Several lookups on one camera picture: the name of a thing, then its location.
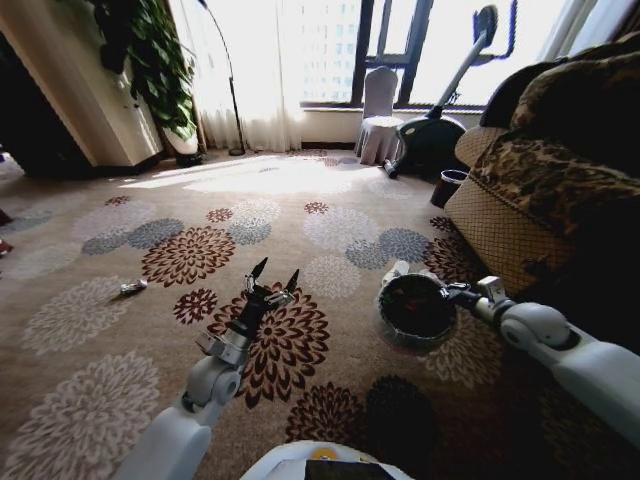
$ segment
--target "potted plant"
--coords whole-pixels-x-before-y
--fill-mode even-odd
[[[173,20],[162,0],[87,0],[104,38],[102,65],[121,74],[131,63],[131,96],[142,96],[180,154],[193,164],[198,148],[193,122],[193,59],[185,61]]]

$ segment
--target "chair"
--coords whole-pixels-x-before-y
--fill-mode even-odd
[[[364,111],[356,155],[364,165],[383,165],[395,159],[400,146],[396,128],[402,120],[391,116],[398,77],[388,67],[378,67],[364,79]]]

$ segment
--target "sheer curtain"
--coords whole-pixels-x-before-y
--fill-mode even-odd
[[[575,55],[613,40],[636,0],[566,0],[538,59]]]
[[[238,110],[249,147],[275,152],[299,149],[297,2],[207,3],[229,48]],[[194,98],[207,141],[218,148],[238,146],[229,69],[213,20],[197,0],[169,0],[169,4],[180,41],[195,55]]]

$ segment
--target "floor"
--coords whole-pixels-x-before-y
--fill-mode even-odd
[[[417,357],[376,333],[396,259],[444,281],[483,267],[434,186],[350,152],[302,151],[125,178],[45,181],[0,163],[2,478],[109,478],[244,304],[268,256],[295,302],[265,317],[198,478],[238,478],[272,447],[330,440],[415,478],[632,478],[637,451],[488,325]],[[149,287],[118,297],[119,285]]]

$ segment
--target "trash can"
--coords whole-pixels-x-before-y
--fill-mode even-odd
[[[456,309],[444,298],[442,285],[428,276],[396,277],[382,287],[374,303],[376,331],[399,352],[424,356],[455,330]]]
[[[468,173],[462,170],[444,170],[440,174],[440,180],[431,195],[431,203],[436,207],[444,208],[451,195],[456,193],[462,182],[467,179]]]

